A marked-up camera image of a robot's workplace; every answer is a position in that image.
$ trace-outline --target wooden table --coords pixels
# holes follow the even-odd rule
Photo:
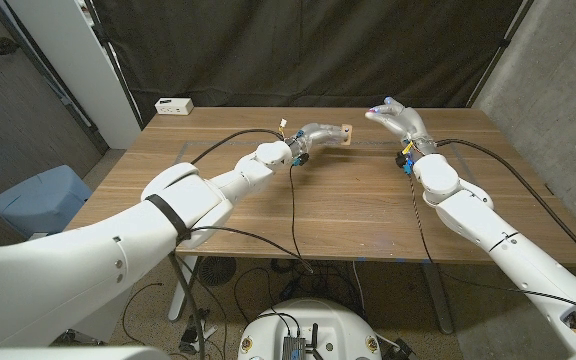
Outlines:
[[[167,167],[190,161],[214,142],[249,128],[277,129],[288,120],[287,135],[310,122],[352,124],[353,143],[317,146],[310,160],[293,169],[296,236],[305,258],[422,262],[427,259],[412,208],[407,176],[395,165],[401,146],[383,126],[352,108],[195,108],[189,116],[157,115],[137,138],[69,228],[90,225],[136,204],[148,182]],[[575,231],[576,220],[548,191],[528,163],[510,146],[488,117],[475,109],[420,109],[435,140],[460,138],[486,146],[519,170]],[[211,178],[231,170],[270,134],[233,139],[197,163]],[[462,145],[440,152],[467,181],[488,191],[495,210],[560,263],[576,266],[576,245],[501,164]],[[428,248],[442,263],[490,263],[486,253],[446,228],[435,211],[417,203]],[[290,234],[291,194],[288,167],[270,186],[236,207],[227,226],[257,233],[294,249]],[[252,238],[218,232],[196,249],[179,247],[180,255],[280,258],[285,254]]]

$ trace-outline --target power outlet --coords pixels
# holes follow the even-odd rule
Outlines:
[[[161,98],[155,104],[157,114],[162,115],[188,115],[193,107],[189,98]]]

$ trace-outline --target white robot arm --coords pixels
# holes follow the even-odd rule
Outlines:
[[[350,138],[350,127],[309,124],[261,144],[235,169],[206,180],[177,164],[153,179],[142,201],[99,223],[0,247],[0,347],[46,346],[128,289],[181,242],[194,248],[233,206],[263,190],[282,166],[303,164],[313,144]]]
[[[446,158],[437,154],[421,117],[412,108],[386,99],[366,117],[384,124],[402,143],[415,148],[414,176],[424,187],[424,201],[451,230],[484,250],[519,289],[576,303],[576,277],[493,211],[490,196],[460,179]],[[576,354],[576,306],[527,294],[571,354]]]

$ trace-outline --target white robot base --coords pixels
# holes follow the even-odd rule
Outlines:
[[[357,314],[328,300],[301,298],[282,302],[251,322],[237,359],[378,360],[381,351],[375,332]]]

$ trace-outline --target black backdrop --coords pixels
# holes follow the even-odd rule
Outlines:
[[[196,106],[463,107],[521,0],[96,0],[145,121]]]

